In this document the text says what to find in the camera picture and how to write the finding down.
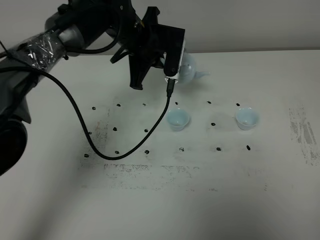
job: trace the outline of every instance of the table surface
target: table surface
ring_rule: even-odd
[[[193,56],[211,75],[177,85],[169,106],[190,124],[172,132],[163,120],[119,161],[93,153],[67,97],[43,79],[27,96],[25,153],[1,177],[1,239],[319,239],[320,51]],[[156,122],[166,83],[151,69],[133,90],[128,59],[110,58],[61,60],[51,73],[116,156]],[[234,118],[245,106],[260,114],[249,131]]]

